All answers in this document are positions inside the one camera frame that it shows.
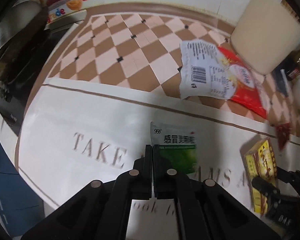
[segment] green packet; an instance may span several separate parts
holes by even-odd
[[[196,145],[159,145],[159,150],[175,170],[185,174],[197,171]]]

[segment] brown tile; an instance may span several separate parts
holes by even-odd
[[[271,126],[279,124],[279,120],[277,119],[277,116],[275,115],[274,110],[273,110],[272,107],[270,108],[267,119],[268,119]]]
[[[264,90],[266,91],[266,94],[268,95],[268,97],[271,100],[274,93],[273,93],[273,91],[272,91],[271,87],[269,86],[268,81],[266,79],[263,82],[262,86],[263,86]]]
[[[125,57],[130,53],[139,49],[139,45],[135,39],[129,39],[116,46],[119,57]]]
[[[149,63],[167,53],[167,50],[159,40],[143,47],[142,51]]]
[[[96,62],[93,60],[77,73],[78,80],[90,81],[98,76]]]
[[[179,90],[180,82],[181,82],[181,75],[180,73],[178,73],[174,75],[172,78],[169,78],[163,84],[161,84],[161,87],[164,93],[168,97],[180,98],[180,90]]]
[[[115,15],[107,15],[107,16],[105,16],[105,18],[107,21],[110,21],[114,16],[116,16],[116,14]]]
[[[140,16],[141,19],[143,19],[143,20],[147,20],[147,19],[149,19],[150,17],[152,17],[152,15],[146,15],[146,14],[139,14],[139,16]]]
[[[92,30],[93,35],[97,35],[99,33],[101,33],[103,30],[107,29],[108,25],[106,25],[105,23],[101,26],[99,26],[98,28],[95,28],[94,30]]]
[[[86,52],[88,49],[91,49],[92,47],[93,47],[93,42],[92,39],[90,39],[84,44],[82,44],[80,47],[78,47],[78,56]]]
[[[231,26],[230,24],[228,24],[224,21],[218,20],[218,29],[219,30],[222,30],[226,33],[232,34],[234,31],[234,28],[235,27]]]
[[[172,33],[172,30],[170,30],[169,27],[166,25],[160,25],[160,26],[154,27],[152,29],[152,31],[158,38]]]
[[[192,22],[192,21],[187,21],[187,20],[182,20],[182,19],[181,19],[181,21],[182,21],[185,25],[188,25],[188,26],[190,26],[192,23],[194,23],[194,22]]]
[[[299,122],[297,122],[297,125],[296,125],[296,136],[300,137],[300,124],[299,124]]]
[[[112,41],[112,38],[109,37],[105,41],[101,42],[97,46],[95,46],[95,51],[96,51],[96,57],[100,56],[101,54],[105,53],[109,49],[113,48],[114,44]]]
[[[246,116],[249,111],[248,108],[246,108],[243,105],[240,105],[234,101],[231,101],[231,100],[227,100],[227,104],[228,104],[229,108],[231,109],[231,112],[238,114],[238,115]]]
[[[280,120],[279,120],[279,123],[280,124],[284,124],[284,123],[286,123],[287,122],[287,120],[286,120],[286,118],[284,117],[284,114],[282,113],[281,114],[281,118],[280,118]]]
[[[149,29],[149,27],[147,25],[145,25],[144,23],[140,23],[138,25],[135,25],[135,26],[129,28],[131,33],[135,34],[135,35],[138,35],[139,33],[142,33],[148,29]]]
[[[187,29],[176,32],[176,35],[183,41],[191,41],[196,39],[196,37],[191,33],[191,31]]]
[[[164,17],[164,16],[159,16],[159,17],[161,18],[161,20],[163,20],[164,23],[166,23],[166,22],[172,20],[171,17]]]
[[[266,119],[261,117],[260,115],[256,114],[255,112],[251,111],[251,114],[253,116],[253,119],[256,120],[257,122],[264,122]]]
[[[181,50],[180,50],[180,48],[177,48],[174,51],[171,51],[170,55],[173,57],[174,61],[178,64],[178,66],[182,67]]]
[[[218,44],[215,42],[215,40],[213,38],[211,38],[211,36],[209,34],[206,34],[206,35],[200,37],[199,39],[202,39],[206,42],[213,43],[214,45],[218,46]]]
[[[117,85],[123,80],[125,80],[125,75],[123,73],[122,67],[119,62],[113,64],[106,71],[103,71],[100,75],[100,82],[102,84]]]
[[[284,95],[281,94],[281,93],[280,93],[279,91],[277,91],[277,90],[276,90],[275,94],[276,94],[276,96],[277,96],[277,98],[278,98],[278,100],[279,100],[280,105],[282,105],[283,101],[285,100]]]
[[[77,41],[74,41],[64,53],[63,57],[67,56],[71,51],[77,47]]]
[[[69,79],[76,73],[75,61],[60,71],[60,78]]]
[[[130,18],[133,14],[122,14],[121,17],[122,19],[126,20],[128,18]]]
[[[91,19],[91,23],[93,23],[94,21],[98,20],[100,18],[100,16],[95,16],[95,17],[92,17]]]
[[[211,106],[220,109],[221,106],[226,102],[223,99],[211,98],[211,97],[199,97],[201,104],[205,106]]]
[[[148,65],[128,78],[129,85],[132,89],[151,92],[160,84],[157,77]]]
[[[220,45],[220,47],[223,47],[224,49],[227,49],[227,50],[233,52],[234,54],[236,54],[234,51],[234,48],[231,46],[231,44],[229,42],[222,43]]]
[[[123,29],[126,29],[126,28],[128,28],[128,27],[126,26],[126,24],[124,22],[122,22],[122,23],[119,23],[115,26],[110,27],[109,30],[110,30],[111,34],[115,34],[115,33],[119,32],[119,31],[122,31]]]
[[[60,72],[60,68],[61,68],[61,61],[57,65],[55,65],[55,67],[53,68],[53,70],[51,71],[48,77],[54,77],[55,75],[57,75]]]
[[[92,28],[91,28],[91,25],[89,25],[88,27],[86,27],[82,33],[80,33],[80,35],[78,36],[78,38],[80,38],[81,36],[85,35],[87,32],[91,31]]]

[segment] nutrition label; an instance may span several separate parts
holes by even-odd
[[[233,95],[231,91],[232,82],[229,80],[224,68],[210,66],[210,94],[224,99],[230,99]]]
[[[181,43],[182,61],[180,93],[200,94],[230,99],[235,92],[235,78],[223,66],[227,62],[218,48],[208,42],[196,40]]]

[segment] snack bag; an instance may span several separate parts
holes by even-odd
[[[195,131],[191,127],[165,123],[150,123],[151,144],[159,144],[162,157],[170,160],[177,171],[191,178],[197,173]]]
[[[268,210],[267,198],[252,187],[252,179],[260,176],[276,187],[277,165],[269,137],[258,141],[245,155],[244,164],[250,181],[254,211],[261,215]]]
[[[266,118],[252,73],[231,51],[203,40],[180,44],[181,99],[208,96],[230,99]]]

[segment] brown bottle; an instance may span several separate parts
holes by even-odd
[[[300,49],[290,52],[290,54],[279,64],[278,68],[284,69],[289,81],[300,75]]]

